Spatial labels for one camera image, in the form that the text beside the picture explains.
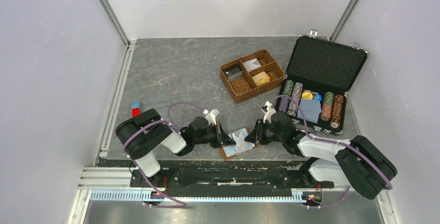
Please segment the brown leather card holder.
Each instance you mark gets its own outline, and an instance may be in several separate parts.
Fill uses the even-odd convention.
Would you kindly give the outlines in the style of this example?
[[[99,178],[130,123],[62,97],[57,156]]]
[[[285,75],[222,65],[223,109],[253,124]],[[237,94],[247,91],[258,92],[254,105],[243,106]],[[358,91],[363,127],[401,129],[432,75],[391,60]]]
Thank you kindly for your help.
[[[235,146],[225,146],[225,147],[221,147],[219,148],[219,152],[223,158],[223,160],[230,160],[232,158],[235,158],[243,153],[237,153]]]

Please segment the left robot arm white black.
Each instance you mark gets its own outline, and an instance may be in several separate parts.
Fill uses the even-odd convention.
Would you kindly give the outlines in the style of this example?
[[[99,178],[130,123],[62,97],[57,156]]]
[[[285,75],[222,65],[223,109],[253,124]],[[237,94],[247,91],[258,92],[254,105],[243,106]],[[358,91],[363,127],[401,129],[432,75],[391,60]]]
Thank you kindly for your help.
[[[163,180],[163,172],[153,152],[157,146],[164,146],[181,157],[200,144],[209,144],[213,148],[236,145],[236,141],[216,121],[218,113],[217,109],[205,110],[203,117],[196,117],[188,126],[177,131],[152,108],[122,122],[115,134],[141,171],[144,181],[154,187]]]

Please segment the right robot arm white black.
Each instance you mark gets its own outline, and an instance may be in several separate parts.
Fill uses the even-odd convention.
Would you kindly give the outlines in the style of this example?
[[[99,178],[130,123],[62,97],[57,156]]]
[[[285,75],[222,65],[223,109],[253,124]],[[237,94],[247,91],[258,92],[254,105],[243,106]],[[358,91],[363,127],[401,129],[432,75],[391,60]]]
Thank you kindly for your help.
[[[307,187],[329,182],[350,186],[367,199],[381,191],[391,190],[396,167],[365,136],[352,139],[327,139],[300,130],[285,112],[256,121],[245,141],[267,145],[281,143],[293,155],[305,157],[300,167],[300,181]]]

